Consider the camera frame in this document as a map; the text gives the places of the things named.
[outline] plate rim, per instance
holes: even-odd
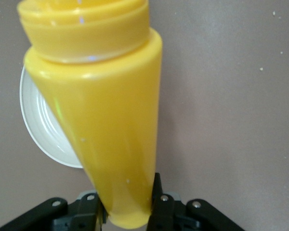
[[[20,109],[21,109],[21,114],[22,114],[22,117],[23,117],[23,121],[25,123],[25,126],[27,128],[27,131],[29,132],[32,140],[34,141],[34,143],[48,156],[50,157],[51,159],[55,160],[56,162],[62,164],[62,165],[65,165],[65,166],[68,166],[68,167],[74,167],[74,168],[83,168],[83,166],[81,165],[80,161],[79,161],[79,164],[78,163],[75,163],[75,164],[72,164],[72,163],[67,163],[63,160],[60,160],[56,157],[54,157],[53,155],[51,155],[41,144],[40,142],[38,141],[38,139],[36,138],[36,136],[34,135],[34,133],[32,132],[31,130],[31,127],[29,125],[29,122],[28,122],[28,119],[26,117],[26,114],[25,114],[25,106],[24,106],[24,96],[23,96],[23,85],[24,85],[24,79],[25,79],[25,74],[27,73],[26,71],[26,68],[25,66],[23,66],[23,69],[22,69],[22,72],[21,72],[21,77],[20,77],[20,84],[19,84],[19,101],[20,101]]]

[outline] white plate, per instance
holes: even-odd
[[[37,146],[63,165],[82,168],[58,121],[25,68],[21,74],[19,94],[25,125]]]

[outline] plastic bottle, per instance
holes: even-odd
[[[151,209],[162,41],[147,0],[23,0],[26,70],[68,137],[109,219]]]

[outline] yellow bottle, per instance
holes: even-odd
[[[23,0],[25,67],[117,226],[148,222],[162,41],[147,0]]]

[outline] bottle cap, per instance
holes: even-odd
[[[54,62],[113,58],[149,37],[148,0],[23,0],[17,10],[32,46]]]

